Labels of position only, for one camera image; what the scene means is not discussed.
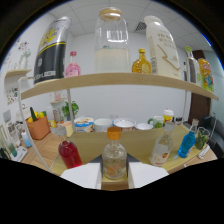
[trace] white bowl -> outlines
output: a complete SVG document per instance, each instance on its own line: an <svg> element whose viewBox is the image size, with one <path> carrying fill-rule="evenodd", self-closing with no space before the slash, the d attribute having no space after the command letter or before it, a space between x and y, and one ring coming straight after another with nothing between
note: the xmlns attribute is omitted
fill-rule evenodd
<svg viewBox="0 0 224 224"><path fill-rule="evenodd" d="M136 121L131 118L117 118L114 120L114 125L121 128L121 131L131 131L136 125Z"/></svg>
<svg viewBox="0 0 224 224"><path fill-rule="evenodd" d="M153 128L153 126L151 124L147 124L147 123L139 123L139 124L135 125L135 128L138 130L150 130Z"/></svg>

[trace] bottle label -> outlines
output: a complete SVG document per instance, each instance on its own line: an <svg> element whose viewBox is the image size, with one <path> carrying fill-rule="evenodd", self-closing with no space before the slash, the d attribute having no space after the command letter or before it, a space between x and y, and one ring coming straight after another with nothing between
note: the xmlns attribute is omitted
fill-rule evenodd
<svg viewBox="0 0 224 224"><path fill-rule="evenodd" d="M154 166L162 166L166 162L168 156L168 146L157 144L153 148L153 152L150 157L150 162Z"/></svg>

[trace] yellow bottle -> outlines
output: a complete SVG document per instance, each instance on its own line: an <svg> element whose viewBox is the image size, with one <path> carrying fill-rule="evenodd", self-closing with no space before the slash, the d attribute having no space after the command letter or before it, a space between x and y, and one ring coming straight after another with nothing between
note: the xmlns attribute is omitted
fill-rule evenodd
<svg viewBox="0 0 224 224"><path fill-rule="evenodd" d="M141 48L138 50L138 52L139 59L133 63L132 72L151 74L151 64L146 60L145 49Z"/></svg>

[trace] white object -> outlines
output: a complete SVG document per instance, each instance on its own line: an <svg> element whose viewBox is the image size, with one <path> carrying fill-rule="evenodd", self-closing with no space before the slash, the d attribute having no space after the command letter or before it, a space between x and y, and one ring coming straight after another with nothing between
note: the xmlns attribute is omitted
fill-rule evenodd
<svg viewBox="0 0 224 224"><path fill-rule="evenodd" d="M121 131L131 131L136 125L136 121L131 118L117 118L114 120L114 125L121 128Z"/></svg>
<svg viewBox="0 0 224 224"><path fill-rule="evenodd" d="M107 128L111 127L112 120L107 118L100 118L94 121L95 132L104 132Z"/></svg>
<svg viewBox="0 0 224 224"><path fill-rule="evenodd" d="M164 168L141 162L130 162L128 167L129 189L144 187L168 175L168 172Z"/></svg>
<svg viewBox="0 0 224 224"><path fill-rule="evenodd" d="M93 130L94 119L91 117L79 117L74 120L75 131L77 132L91 132Z"/></svg>
<svg viewBox="0 0 224 224"><path fill-rule="evenodd" d="M144 18L153 75L181 79L176 45L169 30L155 16Z"/></svg>
<svg viewBox="0 0 224 224"><path fill-rule="evenodd" d="M100 163L87 163L65 170L61 177L84 188L101 190L102 174Z"/></svg>
<svg viewBox="0 0 224 224"><path fill-rule="evenodd" d="M139 124L135 125L135 128L138 130L150 130L153 128L153 126L151 124L147 124L147 123L139 123Z"/></svg>

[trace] ceiling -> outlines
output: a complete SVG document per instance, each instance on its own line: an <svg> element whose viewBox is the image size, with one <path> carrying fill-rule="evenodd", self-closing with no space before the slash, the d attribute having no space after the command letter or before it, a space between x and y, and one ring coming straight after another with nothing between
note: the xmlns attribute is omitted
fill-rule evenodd
<svg viewBox="0 0 224 224"><path fill-rule="evenodd" d="M152 0L73 0L49 11L56 18L68 16L72 20L70 32L74 36L95 32L99 11L105 7L116 7L128 25L129 33L145 35L145 29L136 31L138 24L144 23L144 17L153 15L160 18L170 31L177 47L185 50L213 51L202 34L179 13Z"/></svg>

